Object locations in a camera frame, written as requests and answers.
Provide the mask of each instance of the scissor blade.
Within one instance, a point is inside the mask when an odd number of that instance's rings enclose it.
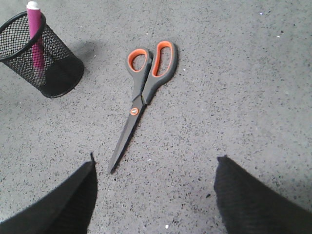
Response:
[[[127,149],[127,146],[131,140],[131,137],[133,136],[133,133],[136,129],[136,126],[145,110],[146,105],[143,104],[141,96],[138,96],[132,104],[132,108],[128,117],[128,120],[126,122],[126,125],[124,126],[121,136],[118,140],[118,143],[116,145],[116,148],[114,150],[113,156],[111,158],[111,161],[108,165],[108,172],[113,173],[119,163],[119,161],[122,158],[122,155],[124,154],[125,150]]]

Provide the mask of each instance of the scissors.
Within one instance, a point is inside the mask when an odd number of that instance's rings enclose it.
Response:
[[[163,74],[157,75],[161,60],[161,50],[165,47],[170,48],[170,62],[167,70]],[[175,44],[168,40],[161,41],[156,47],[155,54],[156,58],[153,59],[153,54],[149,50],[141,47],[132,51],[126,59],[127,70],[134,79],[132,95],[133,104],[126,125],[122,130],[111,161],[109,162],[108,172],[111,174],[115,171],[122,155],[129,145],[130,139],[134,134],[146,106],[150,104],[157,89],[164,83],[168,82],[175,73],[178,60]],[[133,61],[139,55],[145,56],[145,62],[139,70],[135,70],[133,67]]]

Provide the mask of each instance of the gray scissor handle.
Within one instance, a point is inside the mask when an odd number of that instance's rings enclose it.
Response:
[[[135,70],[133,67],[133,60],[139,55],[145,56],[145,62],[140,70]],[[137,48],[134,51],[132,51],[126,59],[127,70],[134,80],[132,101],[134,101],[136,97],[141,95],[142,93],[142,90],[146,82],[146,78],[151,69],[152,60],[153,54],[148,49],[145,49],[143,47]]]
[[[161,49],[169,47],[171,50],[171,57],[170,63],[168,65],[167,70],[162,75],[157,75],[159,65],[160,65],[160,56],[161,56]],[[142,92],[143,101],[145,104],[149,104],[157,91],[157,89],[163,85],[164,83],[168,82],[176,71],[177,66],[177,47],[175,44],[168,40],[163,40],[158,43],[156,52],[156,58],[154,58],[152,63],[152,68],[150,73],[148,74],[145,87]]]

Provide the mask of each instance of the mesh pencil holder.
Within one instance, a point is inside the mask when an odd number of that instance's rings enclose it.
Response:
[[[60,97],[80,81],[84,66],[46,24],[30,39],[27,12],[0,28],[0,62],[11,68],[48,98]]]

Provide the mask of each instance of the white marker cap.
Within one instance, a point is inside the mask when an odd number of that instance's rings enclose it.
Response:
[[[35,1],[29,1],[26,7],[29,10],[40,10],[38,3]]]

